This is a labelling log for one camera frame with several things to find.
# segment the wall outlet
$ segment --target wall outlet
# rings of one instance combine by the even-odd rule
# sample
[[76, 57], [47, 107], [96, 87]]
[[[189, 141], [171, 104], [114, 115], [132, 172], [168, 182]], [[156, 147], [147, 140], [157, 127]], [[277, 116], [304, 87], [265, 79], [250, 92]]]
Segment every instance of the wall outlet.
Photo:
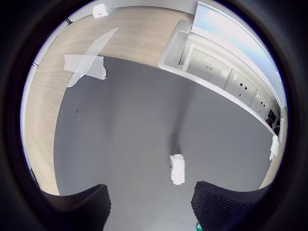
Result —
[[256, 90], [254, 84], [246, 77], [234, 69], [231, 70], [225, 91], [231, 93], [236, 98], [250, 106], [254, 99]]
[[256, 91], [251, 108], [257, 112], [263, 119], [267, 119], [271, 100], [267, 99], [259, 90]]

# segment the white tape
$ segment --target white tape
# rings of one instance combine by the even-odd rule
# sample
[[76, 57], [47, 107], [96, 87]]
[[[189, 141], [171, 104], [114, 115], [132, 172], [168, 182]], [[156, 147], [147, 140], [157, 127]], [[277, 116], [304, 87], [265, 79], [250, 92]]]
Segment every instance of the white tape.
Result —
[[104, 67], [104, 57], [103, 56], [95, 56], [94, 61], [90, 66], [90, 69], [87, 71], [86, 74], [78, 73], [74, 71], [80, 63], [80, 60], [84, 58], [84, 60], [92, 60], [92, 55], [77, 55], [77, 54], [67, 54], [64, 56], [65, 59], [65, 65], [64, 70], [66, 71], [72, 71], [74, 72], [72, 74], [71, 79], [69, 80], [69, 83], [67, 85], [68, 88], [74, 86], [78, 80], [80, 80], [84, 75], [91, 76], [94, 78], [98, 78], [101, 80], [106, 79], [106, 69]]
[[170, 156], [171, 161], [171, 179], [175, 185], [185, 182], [185, 160], [182, 154]]
[[106, 69], [103, 66], [103, 56], [97, 56], [118, 30], [112, 29], [96, 39], [84, 55], [64, 55], [64, 70], [72, 71], [72, 77], [67, 85], [74, 86], [84, 75], [98, 79], [106, 79]]
[[274, 156], [276, 157], [278, 156], [278, 150], [279, 150], [278, 136], [273, 135], [272, 143], [270, 147], [270, 156], [269, 156], [270, 161], [273, 159]]

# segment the white object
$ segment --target white object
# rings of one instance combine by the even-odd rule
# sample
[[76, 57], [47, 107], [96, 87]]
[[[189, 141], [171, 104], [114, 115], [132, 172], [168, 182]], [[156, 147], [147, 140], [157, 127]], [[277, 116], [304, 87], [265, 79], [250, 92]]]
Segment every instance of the white object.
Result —
[[194, 49], [189, 60], [187, 72], [224, 88], [230, 68], [214, 57]]
[[67, 87], [74, 86], [84, 75], [105, 79], [106, 69], [103, 66], [103, 56], [97, 56], [118, 30], [112, 29], [96, 39], [84, 55], [64, 55], [64, 70], [73, 71]]
[[107, 16], [112, 13], [112, 10], [109, 9], [105, 4], [99, 4], [93, 7], [92, 14], [94, 18], [100, 18]]
[[252, 82], [233, 69], [225, 90], [250, 106], [257, 89]]
[[181, 185], [185, 182], [185, 160], [182, 154], [170, 156], [171, 161], [171, 179], [175, 185]]
[[279, 149], [278, 136], [274, 135], [270, 147], [270, 156], [269, 156], [270, 161], [273, 159], [274, 156], [276, 157], [278, 156], [278, 149]]
[[271, 100], [265, 97], [259, 90], [257, 90], [254, 100], [252, 101], [251, 108], [263, 119], [266, 119], [267, 115], [269, 114], [270, 105]]

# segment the green object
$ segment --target green object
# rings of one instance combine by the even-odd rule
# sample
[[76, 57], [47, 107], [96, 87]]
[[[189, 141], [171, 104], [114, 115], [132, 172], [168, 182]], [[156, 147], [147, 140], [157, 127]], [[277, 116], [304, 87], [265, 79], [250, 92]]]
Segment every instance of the green object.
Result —
[[196, 224], [196, 230], [197, 231], [202, 231], [202, 227], [201, 227], [199, 222]]

